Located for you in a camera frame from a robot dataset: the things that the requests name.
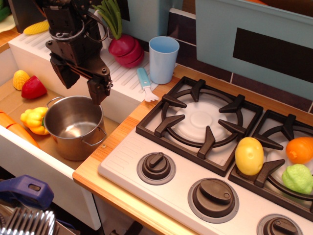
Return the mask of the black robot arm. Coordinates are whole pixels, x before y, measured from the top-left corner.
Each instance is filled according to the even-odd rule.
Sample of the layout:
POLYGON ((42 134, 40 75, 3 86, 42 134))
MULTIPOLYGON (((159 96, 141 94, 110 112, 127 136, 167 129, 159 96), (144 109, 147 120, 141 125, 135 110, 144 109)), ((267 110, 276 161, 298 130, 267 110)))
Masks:
POLYGON ((49 24, 50 62, 62 84, 70 89, 80 77, 87 79, 95 105, 110 95, 110 70, 101 59, 102 21, 89 11, 90 0, 38 0, 49 24))

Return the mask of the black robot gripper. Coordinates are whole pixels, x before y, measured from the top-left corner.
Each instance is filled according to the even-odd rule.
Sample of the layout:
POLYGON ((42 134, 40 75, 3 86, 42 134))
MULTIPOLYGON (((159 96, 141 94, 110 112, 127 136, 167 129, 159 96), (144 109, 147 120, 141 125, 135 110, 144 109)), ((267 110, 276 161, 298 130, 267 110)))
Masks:
POLYGON ((62 84, 70 89, 82 76, 87 82, 94 105, 111 94, 110 71, 101 59, 102 42, 96 20, 81 21, 77 33, 58 32, 46 42, 50 62, 62 84))

